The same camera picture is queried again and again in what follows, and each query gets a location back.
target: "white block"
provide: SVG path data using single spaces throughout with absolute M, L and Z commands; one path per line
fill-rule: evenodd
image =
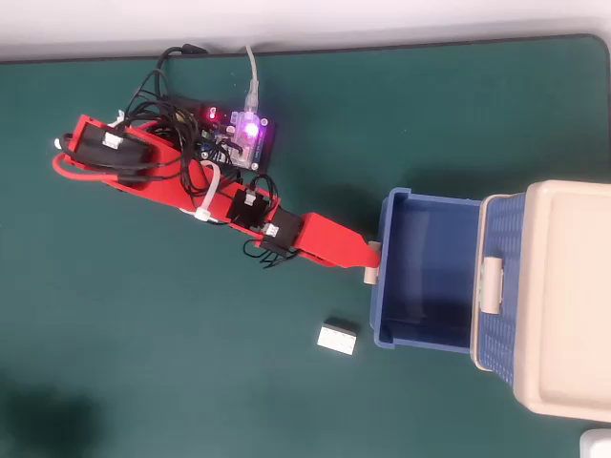
M 356 334 L 339 327 L 323 324 L 318 345 L 351 355 L 356 345 Z

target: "beige lid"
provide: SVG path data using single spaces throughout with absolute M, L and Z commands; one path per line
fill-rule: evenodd
M 611 422 L 611 185 L 528 188 L 514 359 L 534 412 Z

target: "green mat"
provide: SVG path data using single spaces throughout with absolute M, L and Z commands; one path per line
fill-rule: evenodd
M 155 59 L 0 65 L 0 448 L 14 457 L 578 456 L 465 355 L 377 348 L 360 270 L 263 271 L 244 236 L 56 176 L 53 138 L 110 121 Z M 483 198 L 608 180 L 608 52 L 576 35 L 264 54 L 283 207 L 375 234 L 395 186 Z M 244 56 L 173 59 L 173 89 L 240 107 Z M 316 346 L 330 316 L 355 355 Z

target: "purple led light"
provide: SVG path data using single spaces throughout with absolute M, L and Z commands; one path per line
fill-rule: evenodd
M 249 122 L 244 126 L 244 131 L 246 132 L 246 135 L 251 138 L 254 138 L 259 134 L 259 126 L 254 122 Z

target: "blue plastic bin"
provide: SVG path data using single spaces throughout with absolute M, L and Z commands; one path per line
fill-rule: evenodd
M 408 188 L 384 200 L 369 316 L 377 345 L 469 353 L 480 203 Z

